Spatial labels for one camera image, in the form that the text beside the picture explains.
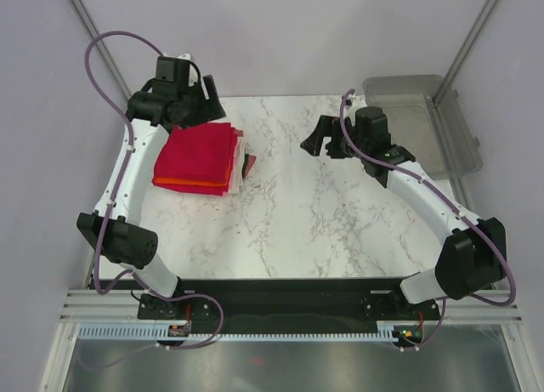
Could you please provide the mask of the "crimson red t shirt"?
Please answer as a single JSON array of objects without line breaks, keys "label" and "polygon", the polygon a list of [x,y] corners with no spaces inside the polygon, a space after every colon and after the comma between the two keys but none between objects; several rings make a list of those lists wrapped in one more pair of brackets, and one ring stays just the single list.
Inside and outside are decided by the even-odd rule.
[{"label": "crimson red t shirt", "polygon": [[233,161],[237,140],[238,133],[228,122],[210,122],[192,128],[176,127],[157,159],[160,156],[193,158],[208,155],[228,156]]}]

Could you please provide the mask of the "pink white shirts stack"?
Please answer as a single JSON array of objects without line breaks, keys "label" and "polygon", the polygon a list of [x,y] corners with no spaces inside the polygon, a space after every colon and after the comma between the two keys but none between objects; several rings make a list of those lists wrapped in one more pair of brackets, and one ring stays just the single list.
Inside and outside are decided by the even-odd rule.
[{"label": "pink white shirts stack", "polygon": [[224,187],[206,187],[206,186],[188,186],[188,185],[156,185],[166,190],[175,191],[185,194],[197,194],[205,196],[227,196],[235,195],[240,192],[243,185],[243,180],[251,170],[256,161],[256,157],[249,152],[247,142],[244,137],[244,132],[235,128],[238,133],[238,140],[234,149],[234,157],[232,161],[232,171],[229,182]]}]

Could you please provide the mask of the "orange t shirt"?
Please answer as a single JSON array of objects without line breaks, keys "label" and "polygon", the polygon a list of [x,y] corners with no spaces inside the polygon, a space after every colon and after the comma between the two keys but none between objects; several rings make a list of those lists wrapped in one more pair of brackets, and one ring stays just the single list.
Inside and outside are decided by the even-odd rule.
[{"label": "orange t shirt", "polygon": [[153,182],[166,185],[224,187],[230,180],[232,158],[160,156],[154,167]]}]

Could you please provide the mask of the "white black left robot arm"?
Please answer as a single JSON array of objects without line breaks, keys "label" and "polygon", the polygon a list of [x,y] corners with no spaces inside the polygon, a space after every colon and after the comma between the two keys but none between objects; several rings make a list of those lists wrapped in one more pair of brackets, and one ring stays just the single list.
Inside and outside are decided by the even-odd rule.
[{"label": "white black left robot arm", "polygon": [[157,253],[158,236],[140,225],[153,167],[170,133],[225,116],[213,77],[203,75],[190,54],[160,56],[156,74],[120,111],[122,146],[105,191],[91,213],[80,213],[76,227],[93,249],[93,279],[104,295],[127,276],[158,297],[157,309],[180,317],[186,297],[180,279]]}]

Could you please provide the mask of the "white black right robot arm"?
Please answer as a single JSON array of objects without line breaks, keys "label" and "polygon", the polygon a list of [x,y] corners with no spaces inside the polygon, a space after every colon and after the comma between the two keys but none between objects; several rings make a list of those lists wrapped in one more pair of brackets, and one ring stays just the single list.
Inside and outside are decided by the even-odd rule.
[{"label": "white black right robot arm", "polygon": [[381,108],[350,106],[339,116],[322,115],[300,146],[311,156],[359,159],[365,172],[406,202],[439,240],[436,265],[403,279],[400,290],[389,297],[395,316],[409,318],[431,299],[478,298],[480,290],[501,280],[509,285],[502,305],[513,303],[516,285],[507,264],[504,225],[449,199],[416,158],[393,143]]}]

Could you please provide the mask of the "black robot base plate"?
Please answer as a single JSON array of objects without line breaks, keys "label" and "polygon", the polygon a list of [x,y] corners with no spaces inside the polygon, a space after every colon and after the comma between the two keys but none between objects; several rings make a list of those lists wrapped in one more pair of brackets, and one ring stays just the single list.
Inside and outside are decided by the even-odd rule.
[{"label": "black robot base plate", "polygon": [[202,332],[370,331],[379,321],[434,321],[434,301],[408,304],[400,279],[184,280],[164,302],[140,297],[140,320],[188,320]]}]

